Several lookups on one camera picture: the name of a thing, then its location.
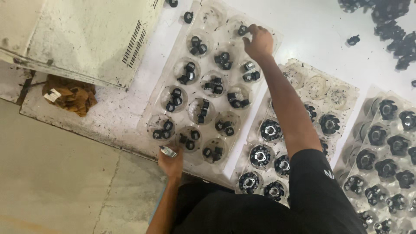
glue bottle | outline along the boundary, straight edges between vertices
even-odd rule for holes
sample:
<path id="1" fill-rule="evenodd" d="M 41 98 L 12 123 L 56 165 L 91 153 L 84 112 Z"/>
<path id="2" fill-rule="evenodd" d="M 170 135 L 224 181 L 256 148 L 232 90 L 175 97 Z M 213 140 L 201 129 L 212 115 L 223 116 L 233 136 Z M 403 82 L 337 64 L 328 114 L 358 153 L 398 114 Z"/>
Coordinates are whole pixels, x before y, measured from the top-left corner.
<path id="1" fill-rule="evenodd" d="M 165 146 L 165 145 L 159 145 L 162 153 L 164 153 L 166 156 L 168 157 L 175 157 L 177 155 L 177 153 L 175 151 L 173 151 L 171 148 Z"/>

white machine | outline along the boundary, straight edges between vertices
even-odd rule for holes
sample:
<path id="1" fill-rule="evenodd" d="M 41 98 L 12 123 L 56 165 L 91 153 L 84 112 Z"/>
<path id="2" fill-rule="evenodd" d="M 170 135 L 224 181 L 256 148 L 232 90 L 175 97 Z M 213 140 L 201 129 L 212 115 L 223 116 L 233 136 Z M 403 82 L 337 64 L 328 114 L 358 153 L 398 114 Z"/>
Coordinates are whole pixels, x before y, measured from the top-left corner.
<path id="1" fill-rule="evenodd" d="M 0 59 L 128 89 L 164 0 L 0 1 Z"/>

brown rag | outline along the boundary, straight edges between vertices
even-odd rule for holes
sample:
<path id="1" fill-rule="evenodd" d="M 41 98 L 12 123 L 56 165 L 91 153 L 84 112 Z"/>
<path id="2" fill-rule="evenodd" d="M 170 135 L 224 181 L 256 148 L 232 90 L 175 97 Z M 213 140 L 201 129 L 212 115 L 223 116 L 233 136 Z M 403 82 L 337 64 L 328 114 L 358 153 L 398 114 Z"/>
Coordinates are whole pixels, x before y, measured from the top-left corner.
<path id="1" fill-rule="evenodd" d="M 97 104 L 94 96 L 95 85 L 92 84 L 49 74 L 42 89 L 42 96 L 51 89 L 55 89 L 62 96 L 57 98 L 55 102 L 45 99 L 47 102 L 67 111 L 75 112 L 81 117 L 86 116 L 88 110 Z"/>

concrete floor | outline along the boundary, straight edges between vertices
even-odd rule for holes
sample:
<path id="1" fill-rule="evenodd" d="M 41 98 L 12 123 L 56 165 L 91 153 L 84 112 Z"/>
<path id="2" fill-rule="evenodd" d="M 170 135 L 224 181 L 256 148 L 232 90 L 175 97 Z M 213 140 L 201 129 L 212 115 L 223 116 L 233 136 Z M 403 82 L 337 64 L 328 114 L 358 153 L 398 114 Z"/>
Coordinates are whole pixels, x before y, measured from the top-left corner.
<path id="1" fill-rule="evenodd" d="M 0 233 L 145 233 L 155 162 L 19 114 L 0 100 Z"/>

sticker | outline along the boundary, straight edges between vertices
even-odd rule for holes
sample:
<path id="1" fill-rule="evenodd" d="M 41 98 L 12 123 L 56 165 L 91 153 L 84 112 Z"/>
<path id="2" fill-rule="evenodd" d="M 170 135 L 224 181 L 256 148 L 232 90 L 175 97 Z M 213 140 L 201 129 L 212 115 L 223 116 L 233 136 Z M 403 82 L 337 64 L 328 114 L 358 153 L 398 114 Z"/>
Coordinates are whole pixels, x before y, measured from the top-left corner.
<path id="1" fill-rule="evenodd" d="M 62 96 L 62 94 L 60 94 L 55 89 L 51 89 L 45 95 L 43 95 L 44 98 L 48 99 L 51 102 L 55 102 L 55 100 L 60 96 Z"/>

